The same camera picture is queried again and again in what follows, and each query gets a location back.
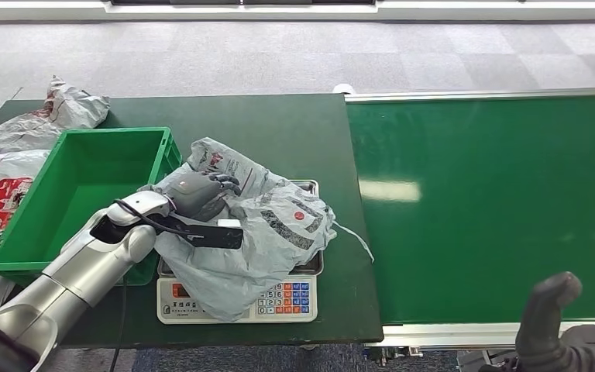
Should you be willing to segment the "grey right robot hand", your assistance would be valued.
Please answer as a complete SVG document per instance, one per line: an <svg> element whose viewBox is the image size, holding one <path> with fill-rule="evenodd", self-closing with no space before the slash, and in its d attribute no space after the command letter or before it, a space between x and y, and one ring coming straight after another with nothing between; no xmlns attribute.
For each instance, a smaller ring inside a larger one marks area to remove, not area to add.
<svg viewBox="0 0 595 372"><path fill-rule="evenodd" d="M595 324L559 333L562 310L582 289L580 279L568 271L533 287L515 340L523 371L595 371Z"/></svg>

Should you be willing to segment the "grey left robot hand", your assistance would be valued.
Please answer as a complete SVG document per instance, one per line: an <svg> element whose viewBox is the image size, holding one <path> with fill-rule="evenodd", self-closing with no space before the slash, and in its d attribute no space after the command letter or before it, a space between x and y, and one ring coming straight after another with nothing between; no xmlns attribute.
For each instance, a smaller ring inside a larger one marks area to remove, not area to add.
<svg viewBox="0 0 595 372"><path fill-rule="evenodd" d="M216 217L224 208L228 191L239 196L237 178L219 172L177 169L156 185L174 203L175 213L201 222Z"/></svg>

